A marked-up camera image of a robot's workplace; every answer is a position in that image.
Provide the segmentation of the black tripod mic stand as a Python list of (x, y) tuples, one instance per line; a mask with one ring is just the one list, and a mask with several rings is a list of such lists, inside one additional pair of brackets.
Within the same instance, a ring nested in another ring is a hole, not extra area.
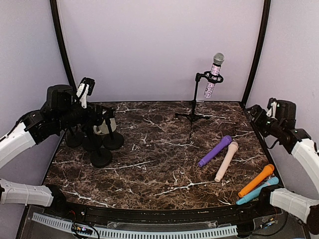
[[(194, 122), (196, 122), (197, 120), (200, 120), (200, 119), (210, 119), (211, 117), (210, 116), (204, 116), (204, 115), (200, 115), (200, 114), (196, 114), (195, 113), (195, 109), (196, 109), (196, 104), (197, 104), (197, 91), (198, 91), (198, 85), (199, 85), (199, 82), (202, 78), (205, 78), (207, 81), (209, 81), (209, 71), (206, 71), (204, 73), (196, 73), (195, 75), (195, 90), (194, 90), (194, 97), (193, 97), (193, 100), (191, 101), (191, 112), (186, 114), (186, 113), (175, 113), (175, 117), (178, 118), (178, 117), (185, 117), (186, 119), (189, 120), (190, 122), (190, 130), (192, 131), (192, 125)], [(220, 84), (222, 83), (224, 80), (221, 80), (219, 79), (217, 82), (215, 81), (212, 81), (213, 83), (215, 84)]]

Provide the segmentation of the black corner post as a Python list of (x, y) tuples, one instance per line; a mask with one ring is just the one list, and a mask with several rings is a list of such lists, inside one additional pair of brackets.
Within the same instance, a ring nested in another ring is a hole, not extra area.
[(68, 80), (68, 84), (72, 87), (72, 90), (76, 93), (77, 87), (76, 87), (76, 83), (71, 70), (71, 65), (69, 62), (68, 53), (66, 50), (66, 45), (65, 45), (65, 41), (63, 37), (62, 26), (61, 26), (59, 10), (58, 10), (58, 2), (57, 0), (50, 0), (49, 3), (50, 3), (50, 9), (51, 9), (51, 15), (53, 20), (56, 40), (58, 43), (58, 48), (59, 48), (60, 56), (62, 59), (64, 71)]
[(259, 62), (260, 62), (260, 58), (261, 58), (261, 54), (263, 50), (263, 45), (264, 45), (264, 40), (266, 36), (267, 26), (268, 26), (270, 8), (271, 8), (271, 0), (264, 0), (261, 23), (260, 23), (256, 48), (254, 52), (254, 57), (253, 57), (252, 65), (250, 68), (249, 76), (247, 79), (246, 87), (244, 90), (244, 94), (241, 100), (241, 103), (243, 106), (247, 105), (247, 102), (253, 87), (253, 83), (257, 74), (257, 69), (259, 66)]

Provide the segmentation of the pink toy microphone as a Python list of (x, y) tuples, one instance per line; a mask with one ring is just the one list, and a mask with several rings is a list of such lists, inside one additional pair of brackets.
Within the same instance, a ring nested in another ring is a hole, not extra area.
[(220, 182), (222, 180), (223, 176), (226, 173), (226, 170), (229, 167), (229, 164), (230, 164), (231, 160), (233, 159), (234, 154), (238, 151), (238, 148), (239, 148), (239, 145), (235, 141), (231, 142), (228, 145), (227, 153), (226, 153), (226, 155), (224, 157), (224, 160), (223, 160), (219, 170), (216, 173), (216, 176), (215, 176), (215, 179), (214, 179), (215, 182)]

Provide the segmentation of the purple toy microphone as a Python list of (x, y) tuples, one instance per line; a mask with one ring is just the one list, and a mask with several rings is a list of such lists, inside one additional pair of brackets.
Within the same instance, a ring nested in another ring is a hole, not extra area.
[(203, 167), (210, 162), (221, 150), (228, 146), (232, 142), (232, 137), (229, 135), (224, 136), (221, 141), (209, 152), (207, 153), (199, 162), (198, 166)]

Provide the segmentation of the cream ceramic mug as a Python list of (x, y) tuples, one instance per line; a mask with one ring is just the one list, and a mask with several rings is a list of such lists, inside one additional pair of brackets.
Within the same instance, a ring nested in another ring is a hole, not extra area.
[[(111, 123), (111, 130), (112, 132), (114, 132), (117, 128), (117, 124), (116, 124), (116, 120), (115, 118), (110, 118), (110, 123)], [(108, 130), (108, 126), (105, 122), (105, 120), (103, 121), (103, 123), (99, 126), (94, 125), (93, 126), (93, 131), (96, 135), (106, 135), (109, 134), (109, 130)]]

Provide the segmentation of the black round-base pink mic stand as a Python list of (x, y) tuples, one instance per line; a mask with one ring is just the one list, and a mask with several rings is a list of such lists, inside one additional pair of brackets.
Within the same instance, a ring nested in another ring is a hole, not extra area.
[(110, 150), (105, 148), (98, 148), (91, 152), (90, 162), (96, 168), (104, 168), (108, 166), (113, 160), (113, 155)]

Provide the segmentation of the black front frame rail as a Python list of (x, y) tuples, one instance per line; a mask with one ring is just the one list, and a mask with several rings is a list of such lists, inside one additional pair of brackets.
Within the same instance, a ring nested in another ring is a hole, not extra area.
[(257, 202), (246, 206), (220, 206), (213, 208), (191, 209), (191, 210), (132, 210), (114, 209), (96, 206), (87, 206), (67, 202), (67, 210), (58, 212), (53, 208), (43, 206), (30, 206), (41, 213), (51, 216), (64, 217), (81, 223), (92, 225), (106, 225), (110, 222), (118, 223), (146, 223), (146, 224), (182, 224), (216, 221), (218, 224), (231, 223), (252, 228), (254, 219), (265, 219), (273, 216), (281, 226), (288, 219), (288, 214), (279, 208), (269, 207), (265, 211), (256, 210)]

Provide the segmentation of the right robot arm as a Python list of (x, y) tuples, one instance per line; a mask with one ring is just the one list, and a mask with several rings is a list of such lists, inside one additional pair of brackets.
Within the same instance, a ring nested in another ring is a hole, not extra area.
[[(302, 128), (296, 128), (295, 103), (270, 98), (267, 109), (254, 105), (246, 109), (248, 119), (263, 137), (273, 136), (288, 154), (296, 159), (317, 188), (319, 186), (319, 145)], [(279, 185), (266, 186), (254, 206), (259, 216), (273, 207), (300, 219), (313, 235), (319, 233), (319, 202), (296, 194)]]

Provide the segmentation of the blue toy microphone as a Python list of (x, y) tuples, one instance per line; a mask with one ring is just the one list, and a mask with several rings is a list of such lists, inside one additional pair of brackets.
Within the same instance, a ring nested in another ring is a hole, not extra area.
[(239, 199), (236, 202), (236, 205), (243, 205), (243, 204), (246, 204), (246, 203), (252, 201), (253, 199), (256, 199), (259, 196), (259, 194), (263, 188), (265, 188), (267, 186), (277, 185), (278, 183), (279, 183), (278, 177), (273, 177), (273, 178), (269, 179), (264, 184), (262, 184), (261, 186), (259, 186), (256, 189), (254, 189), (253, 191), (251, 191), (250, 193), (245, 195), (243, 198)]

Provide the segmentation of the black round-base purple mic stand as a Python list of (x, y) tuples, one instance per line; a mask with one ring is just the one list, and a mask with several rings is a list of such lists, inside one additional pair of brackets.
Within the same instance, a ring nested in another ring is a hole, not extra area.
[(112, 132), (109, 118), (106, 118), (105, 122), (108, 126), (109, 134), (103, 138), (103, 146), (109, 150), (121, 148), (124, 144), (124, 137), (118, 132)]

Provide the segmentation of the orange toy microphone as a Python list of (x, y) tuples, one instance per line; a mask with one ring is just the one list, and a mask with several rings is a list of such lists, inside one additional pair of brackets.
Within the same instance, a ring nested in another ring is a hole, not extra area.
[(239, 193), (238, 196), (243, 198), (250, 193), (256, 186), (258, 186), (265, 178), (270, 176), (275, 170), (273, 164), (268, 164), (264, 169), (250, 182), (248, 183)]

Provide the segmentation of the silver glitter microphone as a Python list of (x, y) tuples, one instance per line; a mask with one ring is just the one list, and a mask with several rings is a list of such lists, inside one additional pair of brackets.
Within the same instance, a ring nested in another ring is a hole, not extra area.
[(223, 80), (223, 77), (220, 76), (221, 65), (224, 62), (224, 55), (220, 52), (216, 53), (213, 57), (213, 64), (209, 73), (209, 81), (206, 85), (204, 97), (210, 99), (215, 88), (215, 83), (212, 81), (218, 81), (219, 79)]

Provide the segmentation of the black round-base blue mic stand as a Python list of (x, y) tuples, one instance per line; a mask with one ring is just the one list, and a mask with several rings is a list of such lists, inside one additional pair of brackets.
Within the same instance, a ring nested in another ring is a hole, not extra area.
[(85, 131), (85, 137), (82, 141), (82, 146), (85, 151), (95, 151), (102, 146), (102, 137), (96, 135), (93, 131)]

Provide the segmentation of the black round-base orange mic stand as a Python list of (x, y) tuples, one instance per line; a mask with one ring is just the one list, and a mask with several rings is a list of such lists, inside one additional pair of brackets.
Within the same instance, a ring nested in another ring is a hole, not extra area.
[(76, 127), (72, 129), (69, 127), (66, 132), (66, 145), (71, 148), (78, 147), (82, 144), (84, 139), (84, 133), (79, 131)]

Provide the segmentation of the black left corner post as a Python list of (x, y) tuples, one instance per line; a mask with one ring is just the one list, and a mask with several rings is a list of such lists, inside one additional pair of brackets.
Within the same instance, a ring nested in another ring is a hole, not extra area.
[(59, 10), (58, 10), (58, 2), (57, 0), (50, 0), (49, 3), (50, 3), (50, 9), (51, 9), (51, 15), (53, 20), (56, 40), (58, 43), (58, 48), (59, 48), (60, 56), (62, 59), (64, 71), (68, 80), (68, 84), (72, 87), (72, 90), (76, 93), (77, 87), (76, 87), (76, 83), (71, 70), (71, 65), (69, 62), (68, 53), (66, 50), (66, 45), (65, 45), (65, 41), (63, 37), (62, 26), (61, 26)]

